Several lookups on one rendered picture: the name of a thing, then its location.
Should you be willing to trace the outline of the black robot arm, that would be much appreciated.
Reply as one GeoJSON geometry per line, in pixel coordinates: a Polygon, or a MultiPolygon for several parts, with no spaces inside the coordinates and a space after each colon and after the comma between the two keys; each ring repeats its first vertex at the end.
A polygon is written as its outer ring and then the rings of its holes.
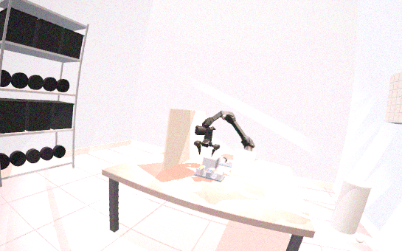
{"type": "MultiPolygon", "coordinates": [[[[231,111],[219,111],[217,114],[215,114],[213,117],[208,117],[203,121],[202,126],[197,125],[195,127],[195,135],[206,135],[206,136],[212,136],[213,130],[216,130],[214,126],[210,127],[213,122],[215,122],[218,118],[222,118],[223,120],[226,120],[228,123],[232,124],[234,127],[234,130],[238,133],[238,135],[241,138],[241,144],[243,144],[243,147],[245,151],[253,151],[253,148],[255,148],[255,143],[253,140],[248,137],[242,128],[238,125],[235,119],[235,115],[231,111]],[[226,116],[223,116],[226,115],[226,116]]],[[[212,141],[211,138],[207,139],[206,137],[202,141],[202,147],[208,148],[209,146],[212,146],[212,141]]]]}

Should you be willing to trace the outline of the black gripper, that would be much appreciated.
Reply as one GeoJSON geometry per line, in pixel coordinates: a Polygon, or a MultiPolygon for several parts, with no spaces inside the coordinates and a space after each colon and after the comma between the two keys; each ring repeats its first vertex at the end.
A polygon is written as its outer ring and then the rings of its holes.
{"type": "MultiPolygon", "coordinates": [[[[204,135],[204,138],[205,138],[205,137],[206,137],[207,139],[211,138],[211,141],[212,141],[212,136],[206,136],[206,135],[204,135]]],[[[196,141],[194,142],[194,145],[198,148],[198,153],[199,153],[199,155],[200,155],[202,142],[196,140],[196,141]]],[[[215,151],[219,150],[221,146],[218,145],[218,144],[214,144],[214,145],[209,146],[209,147],[213,147],[213,150],[212,150],[212,156],[213,156],[213,154],[215,153],[215,151]]],[[[212,158],[212,156],[211,156],[211,158],[212,158]]]]}

